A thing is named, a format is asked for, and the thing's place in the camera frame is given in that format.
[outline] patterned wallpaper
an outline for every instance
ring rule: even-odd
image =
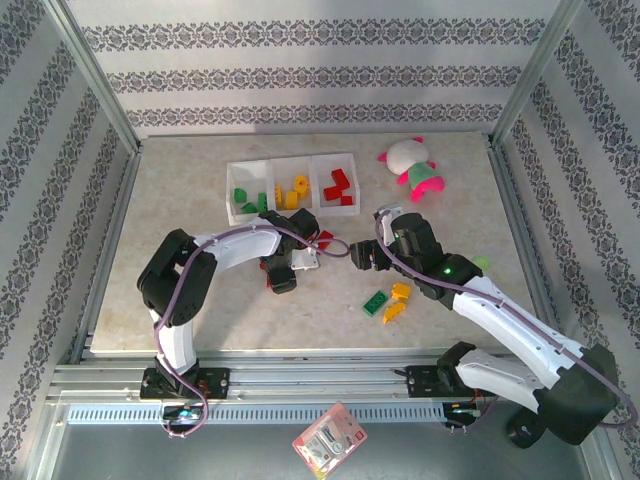
[[[0,479],[20,478],[129,159],[35,0],[0,1]]]
[[[601,343],[640,405],[640,0],[578,10],[503,145],[563,330]],[[617,408],[614,421],[626,418]],[[640,428],[609,431],[640,478]]]
[[[488,133],[557,0],[69,0],[140,137]]]

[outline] red lego brick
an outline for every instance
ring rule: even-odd
[[[337,185],[335,187],[328,187],[324,189],[324,199],[327,202],[330,202],[331,200],[337,200],[341,196],[342,189]]]
[[[349,183],[349,179],[344,174],[344,171],[341,168],[333,170],[331,172],[331,178],[333,178],[333,181],[336,182],[336,185],[342,190],[346,190],[351,186],[351,184]]]
[[[320,235],[318,235],[318,238],[316,240],[326,240],[327,238],[333,238],[333,234],[327,232],[326,230],[323,230],[322,232],[320,232]],[[318,248],[320,250],[324,250],[329,246],[329,243],[331,242],[318,242]]]

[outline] green lego brick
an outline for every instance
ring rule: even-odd
[[[370,317],[373,317],[378,312],[378,310],[380,310],[382,306],[387,303],[387,300],[389,300],[389,297],[382,290],[378,290],[376,294],[371,297],[371,299],[367,303],[364,304],[362,309],[364,310],[364,313],[366,313]]]
[[[258,194],[258,211],[259,212],[267,211],[267,194],[266,193]]]
[[[241,208],[242,213],[258,213],[258,209],[253,203],[247,203],[244,207]]]
[[[244,203],[247,201],[247,192],[241,188],[233,189],[233,201],[236,203]]]

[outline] plush toy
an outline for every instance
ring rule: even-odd
[[[416,203],[429,190],[444,190],[444,179],[436,172],[436,164],[428,161],[429,150],[422,144],[423,141],[422,137],[402,140],[378,157],[381,162],[386,162],[391,172],[398,175],[398,185],[409,182],[409,198]]]

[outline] metal floor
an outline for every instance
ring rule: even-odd
[[[574,480],[590,478],[579,448],[547,432],[528,450],[513,446],[499,404],[467,436],[440,424],[370,424],[367,441],[332,479]],[[189,441],[159,425],[68,425],[53,478],[64,480],[195,478],[311,480],[291,446],[301,425],[207,425]]]

